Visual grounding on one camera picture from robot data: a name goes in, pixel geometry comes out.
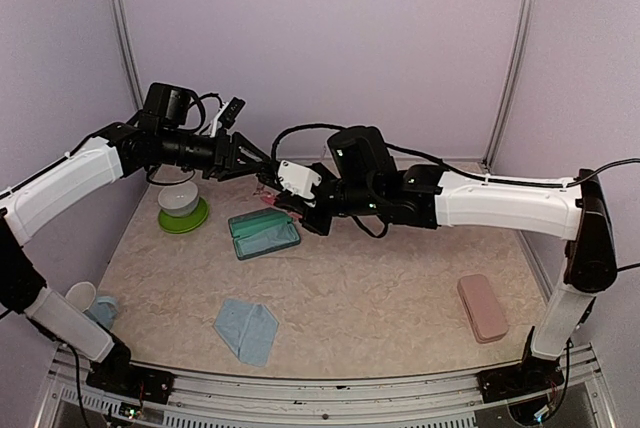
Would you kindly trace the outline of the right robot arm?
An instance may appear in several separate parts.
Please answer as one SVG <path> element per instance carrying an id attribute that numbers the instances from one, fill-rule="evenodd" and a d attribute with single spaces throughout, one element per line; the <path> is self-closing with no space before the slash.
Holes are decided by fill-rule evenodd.
<path id="1" fill-rule="evenodd" d="M 479 175 L 427 154 L 400 170 L 391 155 L 396 146 L 377 128 L 333 131 L 327 145 L 335 172 L 320 163 L 273 161 L 282 191 L 277 206 L 298 213 L 313 233 L 327 235 L 336 217 L 375 216 L 386 227 L 482 226 L 565 241 L 564 273 L 531 332 L 528 356 L 511 371 L 518 390 L 535 390 L 597 294 L 617 278 L 613 230 L 597 172 L 550 180 Z"/>

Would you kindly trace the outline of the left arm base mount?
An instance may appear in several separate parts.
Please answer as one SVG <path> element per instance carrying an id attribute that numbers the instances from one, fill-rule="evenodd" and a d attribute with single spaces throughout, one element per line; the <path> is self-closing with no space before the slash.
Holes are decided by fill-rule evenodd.
<path id="1" fill-rule="evenodd" d="M 124 345 L 115 345 L 102 362 L 91 362 L 90 366 L 88 386 L 142 402 L 168 403 L 175 376 L 132 364 L 131 351 Z"/>

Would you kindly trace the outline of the square light blue cloth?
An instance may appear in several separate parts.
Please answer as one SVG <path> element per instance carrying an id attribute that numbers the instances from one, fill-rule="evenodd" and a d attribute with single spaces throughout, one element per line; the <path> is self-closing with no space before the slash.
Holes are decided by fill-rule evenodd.
<path id="1" fill-rule="evenodd" d="M 299 241 L 295 228 L 290 224 L 278 225 L 256 234 L 239 238 L 237 246 L 243 255 L 268 251 Z"/>

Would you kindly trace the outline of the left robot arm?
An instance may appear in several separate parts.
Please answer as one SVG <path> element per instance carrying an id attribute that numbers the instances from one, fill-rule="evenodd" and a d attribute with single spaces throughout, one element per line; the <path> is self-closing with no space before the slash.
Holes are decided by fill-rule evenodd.
<path id="1" fill-rule="evenodd" d="M 56 338 L 101 363 L 102 378 L 121 393 L 140 382 L 137 366 L 119 352 L 110 332 L 48 287 L 23 251 L 40 228 L 94 191 L 140 169 L 161 165 L 201 172 L 226 181 L 255 175 L 277 184 L 272 159 L 240 133 L 229 134 L 243 101 L 234 98 L 214 117 L 209 135 L 185 128 L 196 93 L 163 83 L 150 86 L 131 121 L 114 122 L 90 135 L 63 158 L 1 195 L 1 303 Z"/>

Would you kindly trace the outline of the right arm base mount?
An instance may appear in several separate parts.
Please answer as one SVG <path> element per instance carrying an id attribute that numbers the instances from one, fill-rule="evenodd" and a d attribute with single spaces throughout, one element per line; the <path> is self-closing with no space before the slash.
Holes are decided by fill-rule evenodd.
<path id="1" fill-rule="evenodd" d="M 517 363 L 482 370 L 476 378 L 484 403 L 537 393 L 565 382 L 559 359 L 545 360 L 534 356 L 530 340 Z"/>

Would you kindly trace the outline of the grey-blue glasses case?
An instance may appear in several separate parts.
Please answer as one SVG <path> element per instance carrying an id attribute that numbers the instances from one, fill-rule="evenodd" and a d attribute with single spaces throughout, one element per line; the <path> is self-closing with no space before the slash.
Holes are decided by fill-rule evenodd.
<path id="1" fill-rule="evenodd" d="M 273 208 L 232 217 L 228 227 L 240 261 L 291 248 L 301 242 L 294 219 Z"/>

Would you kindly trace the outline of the red lens pink sunglasses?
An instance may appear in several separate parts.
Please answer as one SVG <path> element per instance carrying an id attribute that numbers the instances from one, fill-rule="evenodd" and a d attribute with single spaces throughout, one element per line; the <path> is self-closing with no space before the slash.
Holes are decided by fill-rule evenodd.
<path id="1" fill-rule="evenodd" d="M 295 213 L 294 211 L 291 211 L 287 208 L 277 207 L 276 193 L 260 182 L 257 183 L 256 188 L 253 192 L 253 196 L 257 197 L 262 203 L 264 203 L 268 207 L 284 212 L 296 221 L 298 221 L 301 218 L 301 216 L 298 213 Z"/>

